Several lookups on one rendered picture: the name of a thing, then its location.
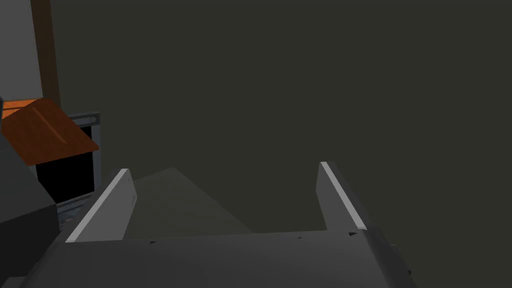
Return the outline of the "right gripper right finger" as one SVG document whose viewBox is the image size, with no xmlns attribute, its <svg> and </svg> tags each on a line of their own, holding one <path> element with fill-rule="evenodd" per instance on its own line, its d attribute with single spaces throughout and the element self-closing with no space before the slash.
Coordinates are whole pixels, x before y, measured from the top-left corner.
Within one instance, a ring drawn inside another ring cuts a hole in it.
<svg viewBox="0 0 512 288">
<path fill-rule="evenodd" d="M 363 206 L 360 195 L 349 185 L 333 161 L 321 161 L 316 195 L 328 230 L 372 230 L 376 223 Z"/>
</svg>

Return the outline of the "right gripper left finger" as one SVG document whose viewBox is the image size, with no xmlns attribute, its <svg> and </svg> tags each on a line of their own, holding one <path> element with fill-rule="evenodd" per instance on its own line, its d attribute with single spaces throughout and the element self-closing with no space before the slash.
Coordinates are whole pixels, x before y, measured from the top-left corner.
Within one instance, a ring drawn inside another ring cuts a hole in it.
<svg viewBox="0 0 512 288">
<path fill-rule="evenodd" d="M 137 192 L 128 168 L 122 168 L 104 189 L 95 191 L 65 228 L 64 241 L 120 241 L 124 238 Z"/>
</svg>

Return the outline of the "grey black appliance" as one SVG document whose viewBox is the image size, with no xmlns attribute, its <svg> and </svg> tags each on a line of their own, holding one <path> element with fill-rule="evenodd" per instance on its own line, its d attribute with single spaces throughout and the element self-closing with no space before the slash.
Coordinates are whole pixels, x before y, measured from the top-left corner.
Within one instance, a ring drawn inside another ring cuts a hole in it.
<svg viewBox="0 0 512 288">
<path fill-rule="evenodd" d="M 56 203 L 59 229 L 77 215 L 102 182 L 101 150 L 30 167 Z"/>
</svg>

